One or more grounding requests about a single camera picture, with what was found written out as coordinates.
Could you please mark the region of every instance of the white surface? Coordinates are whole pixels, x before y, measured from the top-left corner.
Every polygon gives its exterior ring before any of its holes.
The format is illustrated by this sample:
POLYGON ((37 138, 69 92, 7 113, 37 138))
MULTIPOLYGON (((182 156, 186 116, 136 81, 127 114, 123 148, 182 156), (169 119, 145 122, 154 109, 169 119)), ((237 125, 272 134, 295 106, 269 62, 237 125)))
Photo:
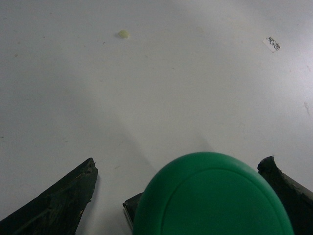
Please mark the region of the white surface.
POLYGON ((78 235, 131 234, 121 203, 191 152, 254 169, 274 155, 313 190, 312 12, 308 0, 2 0, 0 219, 88 157, 99 178, 78 235))

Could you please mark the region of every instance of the white sticker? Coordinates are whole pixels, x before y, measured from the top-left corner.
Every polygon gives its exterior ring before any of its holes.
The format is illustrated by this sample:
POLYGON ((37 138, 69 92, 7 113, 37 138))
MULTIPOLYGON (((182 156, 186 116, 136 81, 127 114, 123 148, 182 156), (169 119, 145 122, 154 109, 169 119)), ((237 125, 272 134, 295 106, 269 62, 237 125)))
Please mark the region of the white sticker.
POLYGON ((280 49, 280 46, 278 42, 276 42, 272 37, 268 37, 262 41, 268 48, 270 49, 271 52, 276 52, 280 49))

